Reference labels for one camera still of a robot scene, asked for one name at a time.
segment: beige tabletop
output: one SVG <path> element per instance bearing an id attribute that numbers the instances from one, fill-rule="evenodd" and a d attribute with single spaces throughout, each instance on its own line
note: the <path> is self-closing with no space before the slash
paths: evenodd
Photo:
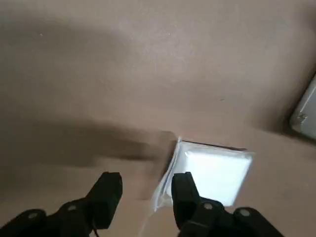
<path id="1" fill-rule="evenodd" d="M 0 223 L 119 171 L 101 236 L 174 237 L 172 209 L 146 219 L 181 136 L 255 152 L 236 206 L 314 235 L 316 146 L 283 129 L 315 72 L 313 2 L 2 0 Z"/>

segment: plastic wrapper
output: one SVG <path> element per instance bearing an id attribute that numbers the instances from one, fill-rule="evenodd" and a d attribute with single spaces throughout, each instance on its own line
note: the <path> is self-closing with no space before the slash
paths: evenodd
<path id="1" fill-rule="evenodd" d="M 191 172 L 201 197 L 234 204 L 252 162 L 245 149 L 217 147 L 178 140 L 173 158 L 152 197 L 152 212 L 172 206 L 171 181 L 175 173 Z"/>

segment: gray plastic object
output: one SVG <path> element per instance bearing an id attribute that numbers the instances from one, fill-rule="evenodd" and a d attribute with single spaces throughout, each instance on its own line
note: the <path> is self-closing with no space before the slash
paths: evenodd
<path id="1" fill-rule="evenodd" d="M 291 128 L 307 137 L 316 139 L 316 77 L 305 91 L 290 118 Z"/>

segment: black robotic claw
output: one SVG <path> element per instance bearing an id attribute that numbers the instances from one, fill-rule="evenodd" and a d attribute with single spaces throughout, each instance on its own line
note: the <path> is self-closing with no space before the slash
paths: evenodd
<path id="1" fill-rule="evenodd" d="M 1 237 L 88 237 L 107 229 L 122 196 L 119 173 L 104 172 L 84 198 L 68 202 L 50 216 L 27 210 L 0 229 Z"/>
<path id="2" fill-rule="evenodd" d="M 175 174 L 171 192 L 179 237 L 283 237 L 257 210 L 223 205 L 200 197 L 191 173 Z"/>

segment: screw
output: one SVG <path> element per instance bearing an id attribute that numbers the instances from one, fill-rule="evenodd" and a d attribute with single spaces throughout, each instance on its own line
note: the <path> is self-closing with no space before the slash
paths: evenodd
<path id="1" fill-rule="evenodd" d="M 69 206 L 68 207 L 68 211 L 73 211 L 73 210 L 76 210 L 77 209 L 77 207 L 75 206 L 75 205 L 72 205 L 72 206 Z"/>
<path id="2" fill-rule="evenodd" d="M 248 210 L 246 210 L 246 209 L 242 209 L 239 212 L 243 216 L 250 216 L 250 212 Z"/>
<path id="3" fill-rule="evenodd" d="M 207 209 L 207 210 L 211 210 L 213 208 L 213 206 L 210 203 L 205 203 L 204 204 L 204 208 Z"/>
<path id="4" fill-rule="evenodd" d="M 29 215 L 29 219 L 33 219 L 33 218 L 35 218 L 35 217 L 37 217 L 38 216 L 38 214 L 37 213 L 31 213 L 30 215 Z"/>
<path id="5" fill-rule="evenodd" d="M 304 123 L 307 118 L 308 116 L 306 114 L 300 114 L 297 116 L 297 120 L 300 124 Z"/>

